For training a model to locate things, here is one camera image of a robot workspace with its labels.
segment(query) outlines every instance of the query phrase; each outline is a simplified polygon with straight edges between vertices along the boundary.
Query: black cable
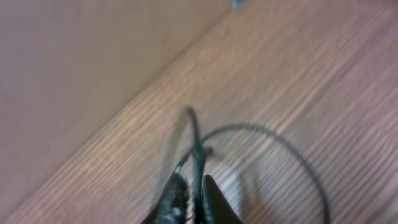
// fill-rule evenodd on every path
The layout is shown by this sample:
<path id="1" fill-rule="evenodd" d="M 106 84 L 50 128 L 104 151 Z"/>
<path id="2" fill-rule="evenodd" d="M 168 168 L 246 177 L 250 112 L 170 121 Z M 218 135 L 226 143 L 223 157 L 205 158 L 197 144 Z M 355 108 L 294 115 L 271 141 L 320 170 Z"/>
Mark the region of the black cable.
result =
<path id="1" fill-rule="evenodd" d="M 195 112 L 189 108 L 188 113 L 191 117 L 192 120 L 192 126 L 193 126 L 193 135 L 194 135 L 194 143 L 193 147 L 190 149 L 190 151 L 187 154 L 195 154 L 198 153 L 199 151 L 202 150 L 203 153 L 203 143 L 208 141 L 209 139 L 219 135 L 219 134 L 224 134 L 230 131 L 238 131 L 238 130 L 245 130 L 249 132 L 255 132 L 255 133 L 261 133 L 265 134 L 268 137 L 272 137 L 275 139 L 275 141 L 279 142 L 281 145 L 286 147 L 290 153 L 293 154 L 296 159 L 298 159 L 301 162 L 301 165 L 304 166 L 305 170 L 308 172 L 309 176 L 312 178 L 313 182 L 317 186 L 319 196 L 321 198 L 322 204 L 323 204 L 323 220 L 325 224 L 332 224 L 332 219 L 331 219 L 331 212 L 330 212 L 330 205 L 328 202 L 328 197 L 326 196 L 325 190 L 322 187 L 322 183 L 318 177 L 317 172 L 309 163 L 309 161 L 306 160 L 306 158 L 303 157 L 303 155 L 300 153 L 300 151 L 295 147 L 292 143 L 290 143 L 285 137 L 282 135 L 277 134 L 275 131 L 265 127 L 261 126 L 258 124 L 229 124 L 226 126 L 222 126 L 220 128 L 215 129 L 214 131 L 204 135 L 203 138 L 200 139 L 200 132 L 199 132 L 199 127 L 198 127 L 198 121 L 197 117 L 195 115 Z M 184 158 L 178 163 L 179 166 L 182 166 L 183 163 L 187 160 L 188 156 L 184 156 Z"/>

